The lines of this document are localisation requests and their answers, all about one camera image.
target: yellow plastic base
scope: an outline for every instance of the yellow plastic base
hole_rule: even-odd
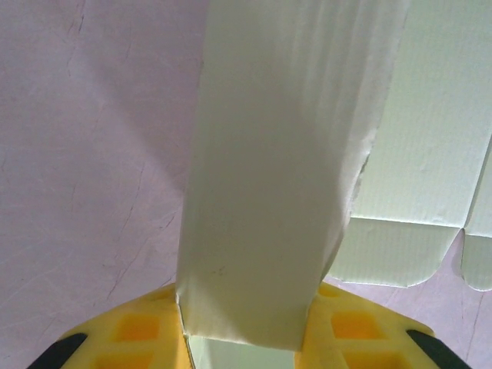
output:
[[[421,323],[322,284],[311,305],[301,352],[295,354],[296,368],[437,368],[408,336],[410,329],[432,334]],[[61,338],[75,333],[88,337],[63,369],[191,368],[174,285],[118,306]]]

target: white cardboard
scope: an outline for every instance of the white cardboard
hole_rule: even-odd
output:
[[[331,276],[396,286],[426,281],[470,214],[467,234],[485,239],[479,246],[466,236],[465,278],[485,288],[483,280],[474,282],[480,271],[492,288],[485,265],[492,258],[488,167],[479,181],[492,135],[491,19],[489,2],[412,2],[383,121]]]
[[[300,348],[407,6],[212,0],[178,257],[188,336]]]

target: corrugated cardboard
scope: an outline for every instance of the corrugated cardboard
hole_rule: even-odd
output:
[[[412,2],[331,276],[421,283],[465,228],[464,277],[473,288],[492,288],[491,19],[490,2]]]
[[[408,3],[211,1],[178,258],[187,336],[288,349],[293,363]]]

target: black rubber edge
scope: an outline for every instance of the black rubber edge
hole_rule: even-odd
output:
[[[415,330],[407,334],[440,369],[471,369],[443,341]]]
[[[76,333],[72,336],[56,341],[38,357],[28,369],[62,369],[68,359],[77,351],[87,338],[85,333]]]

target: square hole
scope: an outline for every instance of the square hole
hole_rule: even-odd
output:
[[[148,369],[152,353],[147,354],[113,354],[100,357],[96,369]]]
[[[397,352],[344,352],[349,369],[411,369]]]
[[[127,314],[118,325],[115,341],[149,341],[159,335],[159,319],[150,314]]]
[[[363,311],[341,311],[331,317],[336,338],[374,340],[384,338],[372,315]]]

